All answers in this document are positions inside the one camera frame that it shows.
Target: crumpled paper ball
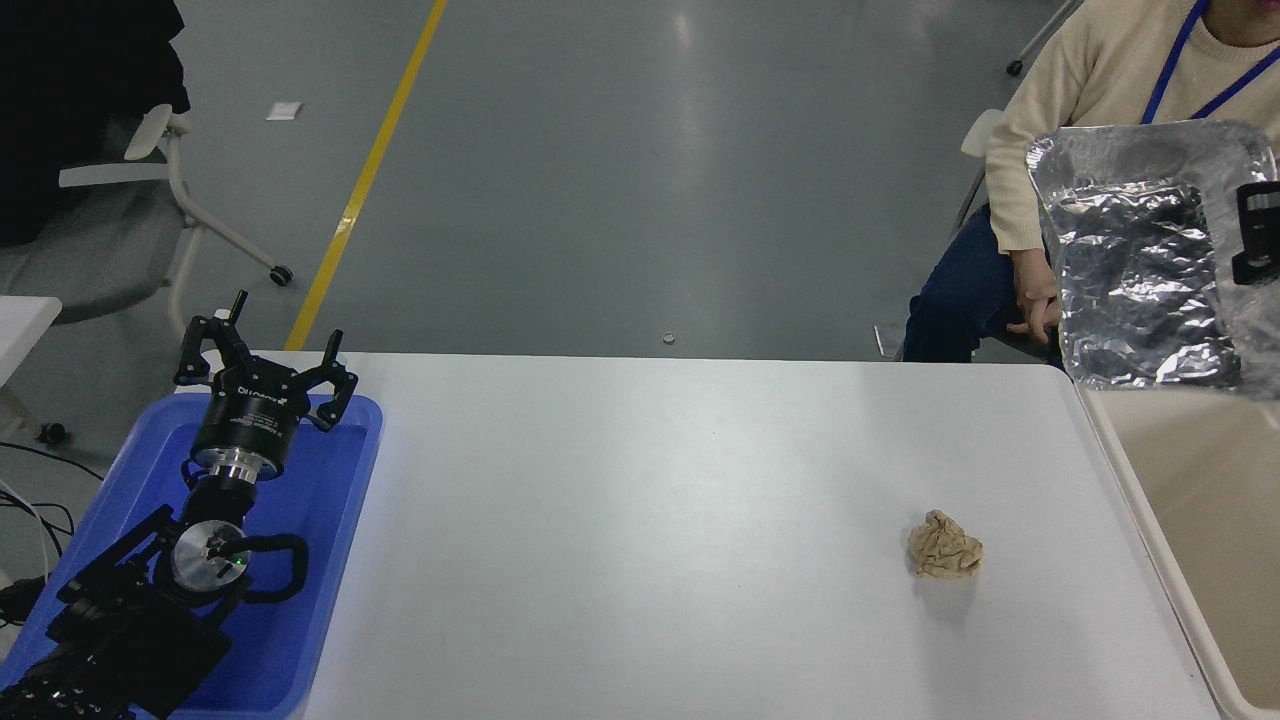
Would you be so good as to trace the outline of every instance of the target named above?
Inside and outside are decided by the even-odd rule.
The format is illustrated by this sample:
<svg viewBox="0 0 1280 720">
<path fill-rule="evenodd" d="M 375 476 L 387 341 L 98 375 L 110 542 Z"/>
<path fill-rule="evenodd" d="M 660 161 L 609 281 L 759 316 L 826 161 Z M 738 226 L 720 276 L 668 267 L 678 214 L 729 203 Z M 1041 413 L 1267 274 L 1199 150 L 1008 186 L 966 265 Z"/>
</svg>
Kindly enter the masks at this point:
<svg viewBox="0 0 1280 720">
<path fill-rule="evenodd" d="M 982 565 L 982 543 L 941 510 L 931 510 L 924 524 L 911 530 L 906 550 L 916 562 L 916 575 L 968 578 Z"/>
</svg>

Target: white chair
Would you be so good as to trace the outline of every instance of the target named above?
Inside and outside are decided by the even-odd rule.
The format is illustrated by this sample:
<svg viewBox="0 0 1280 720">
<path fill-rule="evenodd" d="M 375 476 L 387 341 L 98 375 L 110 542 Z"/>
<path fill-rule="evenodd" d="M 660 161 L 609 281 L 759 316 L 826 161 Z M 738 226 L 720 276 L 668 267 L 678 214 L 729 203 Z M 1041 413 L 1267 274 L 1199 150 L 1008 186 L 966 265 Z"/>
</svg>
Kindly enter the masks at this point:
<svg viewBox="0 0 1280 720">
<path fill-rule="evenodd" d="M 68 324 L 123 310 L 172 284 L 168 315 L 180 338 L 187 325 L 182 297 L 206 231 L 266 266 L 275 284 L 288 284 L 287 266 L 192 201 L 182 177 L 182 137 L 191 131 L 169 105 L 152 109 L 136 129 L 113 122 L 108 163 L 164 164 L 166 177 L 120 181 L 95 172 L 101 165 L 64 169 L 61 204 L 36 241 L 0 249 L 0 292 L 58 297 L 63 311 L 54 324 Z M 170 283 L 183 228 L 191 238 Z"/>
<path fill-rule="evenodd" d="M 960 151 L 970 158 L 984 160 L 987 158 L 987 145 L 991 141 L 991 133 L 995 132 L 996 126 L 1000 124 L 1000 120 L 1002 120 L 1004 117 L 1004 110 L 983 110 L 982 114 L 978 115 L 978 119 L 975 119 L 969 127 L 969 132 L 965 133 L 964 141 L 960 143 Z M 964 201 L 960 204 L 960 210 L 956 213 L 955 222 L 951 224 L 951 237 L 955 237 L 955 234 L 960 232 L 960 228 L 964 227 L 965 220 L 969 219 L 969 213 L 973 211 L 973 205 L 978 199 L 978 192 L 982 190 L 982 184 L 986 178 L 986 163 L 979 163 L 978 174 L 973 178 L 973 182 L 969 183 L 969 190 L 965 192 Z M 879 348 L 881 357 L 900 360 L 902 352 L 902 338 L 906 336 L 906 324 L 876 323 L 872 328 L 876 332 L 876 345 Z M 1043 346 L 1027 336 L 1006 332 L 996 336 L 993 340 L 1033 357 L 1042 360 L 1048 357 L 1047 346 Z"/>
</svg>

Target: chair wheel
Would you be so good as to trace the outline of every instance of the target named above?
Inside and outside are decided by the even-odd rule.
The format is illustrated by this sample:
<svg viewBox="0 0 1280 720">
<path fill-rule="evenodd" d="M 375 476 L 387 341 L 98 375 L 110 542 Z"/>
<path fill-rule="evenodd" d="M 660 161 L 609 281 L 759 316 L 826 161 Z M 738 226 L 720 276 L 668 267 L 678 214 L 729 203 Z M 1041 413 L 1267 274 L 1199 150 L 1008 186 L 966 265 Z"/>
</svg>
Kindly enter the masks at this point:
<svg viewBox="0 0 1280 720">
<path fill-rule="evenodd" d="M 40 434 L 36 441 L 41 445 L 61 445 L 70 437 L 61 423 L 45 423 L 40 425 Z"/>
<path fill-rule="evenodd" d="M 287 265 L 276 265 L 271 268 L 271 272 L 268 274 L 271 275 L 271 282 L 280 287 L 293 282 L 293 270 L 291 270 Z"/>
</svg>

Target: person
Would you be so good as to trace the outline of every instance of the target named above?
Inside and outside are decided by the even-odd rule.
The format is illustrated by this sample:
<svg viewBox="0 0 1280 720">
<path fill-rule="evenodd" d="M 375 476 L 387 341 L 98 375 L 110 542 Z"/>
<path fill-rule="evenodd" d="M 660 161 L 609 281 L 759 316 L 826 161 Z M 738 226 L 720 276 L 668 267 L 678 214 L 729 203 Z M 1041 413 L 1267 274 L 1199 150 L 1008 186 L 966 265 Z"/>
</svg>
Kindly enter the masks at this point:
<svg viewBox="0 0 1280 720">
<path fill-rule="evenodd" d="M 982 338 L 1005 332 L 1057 350 L 1057 286 L 1027 172 L 1030 141 L 1069 126 L 1207 117 L 1248 122 L 1280 152 L 1277 59 L 1280 0 L 1085 0 L 993 131 L 989 202 L 911 299 L 902 360 L 968 363 Z"/>
</svg>

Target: jeans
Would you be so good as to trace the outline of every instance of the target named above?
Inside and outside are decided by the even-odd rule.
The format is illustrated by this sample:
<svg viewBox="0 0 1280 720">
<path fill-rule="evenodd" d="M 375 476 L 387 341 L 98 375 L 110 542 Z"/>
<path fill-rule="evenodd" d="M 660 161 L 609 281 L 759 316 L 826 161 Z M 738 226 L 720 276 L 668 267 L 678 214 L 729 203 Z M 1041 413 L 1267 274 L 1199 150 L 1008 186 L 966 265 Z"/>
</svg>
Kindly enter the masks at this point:
<svg viewBox="0 0 1280 720">
<path fill-rule="evenodd" d="M 956 233 L 911 299 L 910 313 L 902 340 L 906 363 L 969 363 L 982 338 L 1000 337 L 1006 324 L 1023 322 L 1014 300 L 1014 264 L 997 249 L 989 205 Z M 1061 366 L 1056 332 L 1037 355 L 1050 355 L 1050 363 Z"/>
</svg>

